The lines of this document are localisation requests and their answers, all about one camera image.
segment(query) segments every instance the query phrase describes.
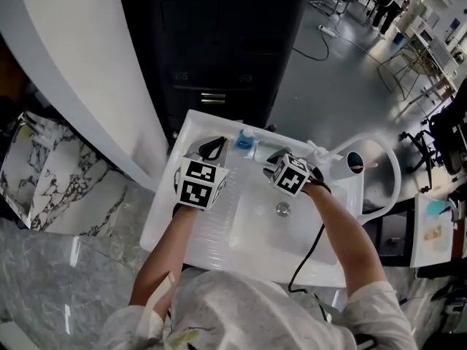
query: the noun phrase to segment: white sink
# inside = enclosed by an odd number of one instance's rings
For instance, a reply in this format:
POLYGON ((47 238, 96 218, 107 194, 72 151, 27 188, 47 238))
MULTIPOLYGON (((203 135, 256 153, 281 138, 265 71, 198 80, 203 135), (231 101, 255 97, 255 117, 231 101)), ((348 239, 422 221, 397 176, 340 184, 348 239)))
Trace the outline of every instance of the white sink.
MULTIPOLYGON (((206 269, 238 271, 248 276, 287 283, 312 247, 323 223, 311 199, 304 193, 292 198, 269 185, 264 165, 235 149, 239 122, 189 111, 155 195, 140 244, 152 250, 171 220, 176 203, 173 175, 182 156, 196 140, 225 136, 231 140, 227 185, 216 204, 200 212, 188 244, 185 263, 206 269), (287 203, 286 217, 276 208, 287 203)), ((253 128, 258 139, 281 144, 306 157, 308 144, 253 128)), ((326 167, 321 168, 326 175, 326 167)), ((328 183, 333 196, 355 217, 361 214, 363 174, 328 183)), ((296 277, 297 284, 344 287, 344 274, 324 232, 310 259, 296 277)))

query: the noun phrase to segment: marble wall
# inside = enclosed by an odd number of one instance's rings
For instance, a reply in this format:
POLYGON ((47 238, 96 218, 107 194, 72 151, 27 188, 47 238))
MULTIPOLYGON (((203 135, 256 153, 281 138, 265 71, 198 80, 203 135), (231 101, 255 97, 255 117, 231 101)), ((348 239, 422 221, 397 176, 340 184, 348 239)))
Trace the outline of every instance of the marble wall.
POLYGON ((38 231, 109 236, 127 180, 67 125, 25 114, 1 167, 0 192, 38 231))

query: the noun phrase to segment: concrete floor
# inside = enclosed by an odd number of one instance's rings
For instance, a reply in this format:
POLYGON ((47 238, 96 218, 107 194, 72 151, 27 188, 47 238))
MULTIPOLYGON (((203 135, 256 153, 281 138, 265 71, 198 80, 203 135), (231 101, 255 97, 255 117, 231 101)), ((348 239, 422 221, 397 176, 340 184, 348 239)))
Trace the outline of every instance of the concrete floor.
MULTIPOLYGON (((355 17, 363 18, 362 9, 363 5, 352 3, 349 11, 355 17)), ((321 31, 317 29, 320 24, 331 28, 336 26, 340 38, 324 34, 329 46, 326 61, 313 61, 292 51, 269 123, 277 125, 277 133, 302 141, 311 139, 327 149, 357 133, 381 133, 393 147, 401 165, 403 185, 400 200, 413 197, 421 187, 428 185, 428 177, 425 165, 415 174, 405 174, 405 166, 414 166, 421 156, 408 140, 399 142, 398 136, 402 131, 413 135, 419 132, 420 122, 435 105, 424 98, 407 108, 413 97, 401 101, 401 91, 396 89, 391 93, 379 76, 379 63, 386 61, 399 48, 392 42, 395 26, 392 25, 386 33, 387 39, 382 39, 370 26, 362 26, 348 13, 341 19, 334 15, 328 21, 326 16, 308 5, 294 47, 307 55, 323 58, 326 51, 321 31), (373 58, 344 39, 356 43, 373 58)), ((396 72, 403 65, 402 62, 391 61, 388 68, 396 72)), ((395 84, 387 69, 382 68, 382 75, 390 86, 395 84)), ((407 88, 413 84, 414 76, 412 72, 404 77, 403 84, 407 88)), ((420 76, 411 95, 417 96, 421 87, 426 85, 429 85, 428 79, 420 76)), ((365 205, 368 208, 384 206, 393 190, 393 173, 387 156, 372 141, 355 143, 351 149, 357 150, 366 163, 379 164, 378 168, 365 173, 365 205)), ((444 168, 435 168, 433 190, 429 196, 444 197, 457 186, 449 183, 450 178, 444 168)))

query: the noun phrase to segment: blue bottle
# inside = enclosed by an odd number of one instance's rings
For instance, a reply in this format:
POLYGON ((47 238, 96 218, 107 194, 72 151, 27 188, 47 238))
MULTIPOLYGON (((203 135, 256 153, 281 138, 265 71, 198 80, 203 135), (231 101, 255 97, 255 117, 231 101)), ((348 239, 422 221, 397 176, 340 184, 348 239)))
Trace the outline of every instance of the blue bottle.
POLYGON ((240 131, 239 138, 236 141, 236 145, 239 149, 250 150, 255 142, 255 134, 253 129, 246 127, 240 131))

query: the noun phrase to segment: sink drain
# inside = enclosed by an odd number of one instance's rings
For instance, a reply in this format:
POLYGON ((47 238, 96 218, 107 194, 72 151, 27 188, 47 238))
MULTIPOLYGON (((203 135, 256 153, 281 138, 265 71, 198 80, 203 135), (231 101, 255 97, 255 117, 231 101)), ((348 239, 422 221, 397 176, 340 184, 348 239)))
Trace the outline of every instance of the sink drain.
POLYGON ((276 213, 280 217, 286 217, 290 214, 290 205, 287 202, 281 202, 277 204, 276 213))

